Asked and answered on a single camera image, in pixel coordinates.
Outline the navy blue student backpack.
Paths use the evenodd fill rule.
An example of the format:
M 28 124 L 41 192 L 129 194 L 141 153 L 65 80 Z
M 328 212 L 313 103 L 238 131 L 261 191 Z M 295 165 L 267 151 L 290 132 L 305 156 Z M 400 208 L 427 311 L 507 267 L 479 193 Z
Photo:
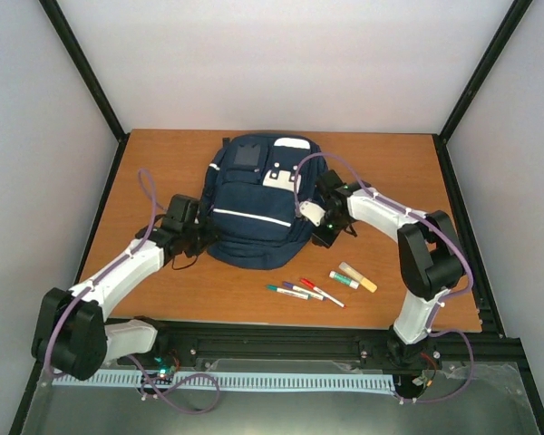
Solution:
M 210 162 L 200 212 L 219 230 L 208 254 L 231 266 L 272 270 L 307 244 L 314 226 L 296 203 L 321 203 L 316 179 L 328 166 L 309 138 L 250 133 L 225 138 Z

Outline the yellow highlighter pen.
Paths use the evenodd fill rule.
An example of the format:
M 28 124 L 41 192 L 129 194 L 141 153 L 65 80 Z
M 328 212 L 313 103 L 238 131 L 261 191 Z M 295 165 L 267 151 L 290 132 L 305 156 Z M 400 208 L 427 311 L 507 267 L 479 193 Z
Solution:
M 339 269 L 344 272 L 347 276 L 355 280 L 362 286 L 364 289 L 368 290 L 371 293 L 375 293 L 377 290 L 377 285 L 368 279 L 366 276 L 358 272 L 356 269 L 348 265 L 346 262 L 342 262 L 339 265 Z

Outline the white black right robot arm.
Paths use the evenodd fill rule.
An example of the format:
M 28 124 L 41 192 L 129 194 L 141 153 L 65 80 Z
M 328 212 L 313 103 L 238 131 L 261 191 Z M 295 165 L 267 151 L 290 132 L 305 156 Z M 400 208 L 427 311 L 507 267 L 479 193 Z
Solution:
M 397 244 L 400 271 L 407 288 L 403 306 L 389 328 L 386 355 L 397 367 L 407 367 L 425 347 L 432 317 L 442 299 L 468 273 L 449 216 L 407 208 L 374 188 L 346 184 L 330 170 L 316 181 L 324 205 L 299 206 L 315 230 L 314 244 L 329 248 L 341 232 L 353 234 L 355 222 L 365 223 Z

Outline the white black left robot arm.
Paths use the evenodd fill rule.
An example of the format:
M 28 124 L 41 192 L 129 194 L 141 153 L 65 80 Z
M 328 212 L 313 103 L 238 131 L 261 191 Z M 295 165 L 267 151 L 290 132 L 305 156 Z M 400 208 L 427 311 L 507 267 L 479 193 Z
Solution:
M 108 324 L 119 304 L 146 278 L 176 256 L 197 257 L 216 241 L 217 231 L 199 200 L 171 198 L 166 212 L 152 214 L 148 226 L 99 272 L 68 290 L 44 296 L 31 355 L 45 370 L 84 381 L 105 363 L 139 354 L 150 364 L 164 363 L 170 341 L 149 317 Z

